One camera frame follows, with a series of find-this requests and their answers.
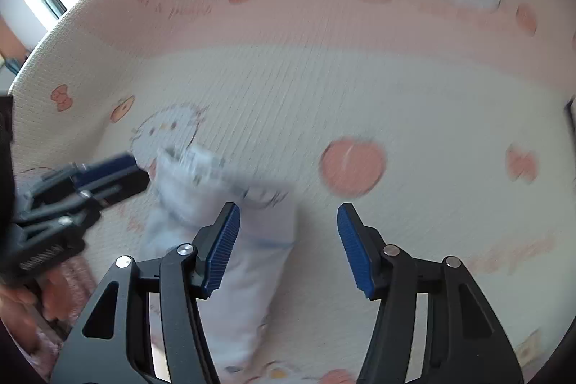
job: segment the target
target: bed sheet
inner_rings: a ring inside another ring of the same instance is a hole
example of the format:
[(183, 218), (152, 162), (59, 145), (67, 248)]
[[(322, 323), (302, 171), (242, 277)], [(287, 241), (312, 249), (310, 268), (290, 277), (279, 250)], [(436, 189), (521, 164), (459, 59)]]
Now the bed sheet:
[[(297, 244), (238, 379), (354, 380), (378, 305), (336, 231), (350, 200), (412, 256), (462, 258), (530, 376), (576, 311), (575, 5), (81, 0), (13, 87), (16, 173), (128, 150), (154, 177), (158, 147), (194, 142), (293, 183)], [(97, 277), (138, 257), (153, 203), (114, 208), (87, 235)]]

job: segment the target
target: pink bow print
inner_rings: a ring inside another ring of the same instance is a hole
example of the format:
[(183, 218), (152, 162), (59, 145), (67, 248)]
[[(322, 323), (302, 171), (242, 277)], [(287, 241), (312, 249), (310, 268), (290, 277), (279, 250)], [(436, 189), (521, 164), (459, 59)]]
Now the pink bow print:
[(532, 152), (523, 154), (513, 145), (506, 150), (506, 171), (512, 181), (522, 177), (527, 182), (532, 182), (538, 176), (538, 161)]
[(52, 90), (52, 93), (50, 93), (50, 99), (56, 102), (56, 109), (58, 111), (66, 111), (73, 103), (72, 98), (68, 96), (68, 86), (65, 84)]

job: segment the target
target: black metal bracket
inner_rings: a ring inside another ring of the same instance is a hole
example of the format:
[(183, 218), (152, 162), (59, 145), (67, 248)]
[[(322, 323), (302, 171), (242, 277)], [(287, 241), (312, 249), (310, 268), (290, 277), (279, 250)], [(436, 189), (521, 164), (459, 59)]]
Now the black metal bracket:
[(143, 192), (149, 182), (129, 154), (94, 166), (70, 164), (42, 177), (0, 226), (0, 283), (24, 285), (82, 252), (84, 234), (100, 212)]
[(426, 346), (421, 377), (411, 383), (523, 383), (502, 325), (460, 259), (415, 259), (386, 244), (378, 230), (362, 225), (352, 204), (343, 204), (342, 210), (364, 248), (374, 285), (369, 299), (380, 300), (358, 384), (404, 383), (418, 293), (428, 295)]
[(119, 257), (68, 336), (50, 382), (164, 383), (154, 375), (148, 308), (149, 293), (159, 292), (171, 381), (218, 383), (192, 295), (197, 254), (175, 248), (151, 261)]

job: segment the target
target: white cloth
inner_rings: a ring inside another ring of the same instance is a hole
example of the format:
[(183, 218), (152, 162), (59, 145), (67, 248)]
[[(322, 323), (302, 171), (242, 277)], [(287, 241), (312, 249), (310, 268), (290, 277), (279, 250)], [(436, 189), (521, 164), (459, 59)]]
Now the white cloth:
[[(198, 301), (212, 360), (221, 380), (238, 378), (249, 364), (294, 243), (295, 208), (290, 188), (243, 177), (199, 147), (181, 155), (161, 150), (154, 188), (158, 206), (145, 228), (142, 257), (163, 256), (212, 225), (227, 201), (241, 211), (240, 232), (220, 288)], [(159, 297), (150, 300), (152, 341), (163, 347)]]

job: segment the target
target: silver rivet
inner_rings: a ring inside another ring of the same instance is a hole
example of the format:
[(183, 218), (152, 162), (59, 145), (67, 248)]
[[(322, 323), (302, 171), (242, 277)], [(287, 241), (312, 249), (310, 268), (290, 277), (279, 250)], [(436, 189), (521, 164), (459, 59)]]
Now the silver rivet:
[(131, 262), (132, 262), (132, 259), (130, 257), (120, 256), (118, 259), (116, 259), (116, 267), (123, 269), (124, 267), (128, 267)]
[(192, 246), (192, 245), (186, 244), (186, 245), (178, 246), (178, 254), (180, 254), (181, 256), (187, 256), (192, 251), (194, 251), (194, 246)]
[(384, 254), (387, 256), (397, 256), (400, 253), (400, 248), (396, 245), (384, 246)]
[(462, 265), (462, 261), (460, 259), (458, 259), (457, 257), (450, 256), (450, 257), (446, 257), (446, 265), (448, 267), (452, 267), (453, 269), (457, 269), (458, 267), (460, 267)]
[(74, 220), (72, 219), (72, 217), (65, 215), (64, 217), (60, 217), (58, 219), (58, 223), (64, 227), (69, 227), (74, 223)]

